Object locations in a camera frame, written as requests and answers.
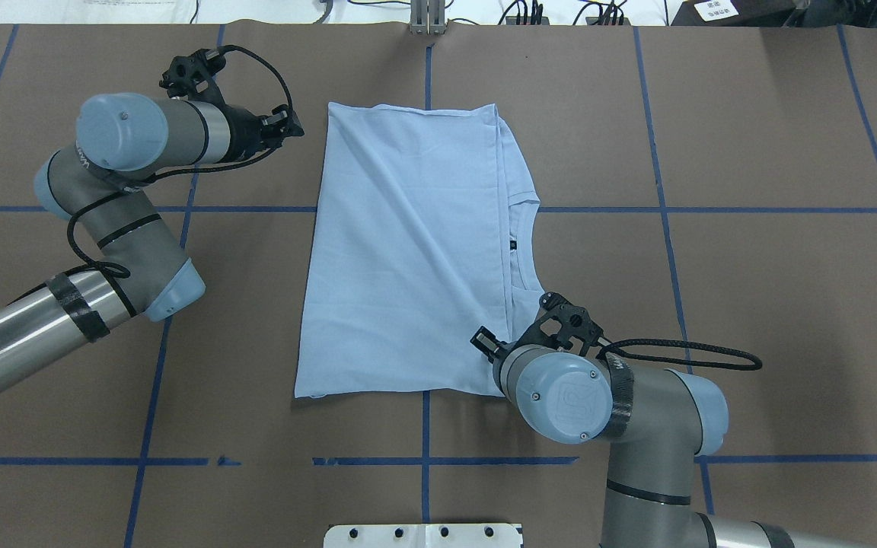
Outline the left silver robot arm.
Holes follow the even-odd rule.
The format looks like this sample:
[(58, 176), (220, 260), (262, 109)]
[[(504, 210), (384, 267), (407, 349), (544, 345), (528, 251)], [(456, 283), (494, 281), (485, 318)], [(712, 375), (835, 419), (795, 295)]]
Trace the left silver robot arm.
[(64, 221), (79, 264), (0, 310), (0, 394), (132, 318), (160, 322), (205, 294), (149, 185), (251, 166), (302, 135), (292, 100), (256, 115), (208, 98), (88, 98), (75, 142), (33, 183), (42, 207)]

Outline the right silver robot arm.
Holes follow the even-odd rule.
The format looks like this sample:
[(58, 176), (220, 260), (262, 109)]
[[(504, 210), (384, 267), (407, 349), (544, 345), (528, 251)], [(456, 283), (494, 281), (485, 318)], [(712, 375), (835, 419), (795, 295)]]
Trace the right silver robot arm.
[(847, 547), (764, 521), (697, 512), (695, 459), (717, 451), (728, 404), (709, 379), (631, 368), (599, 327), (537, 325), (513, 343), (481, 327), (472, 344), (526, 423), (564, 444), (605, 441), (602, 547)]

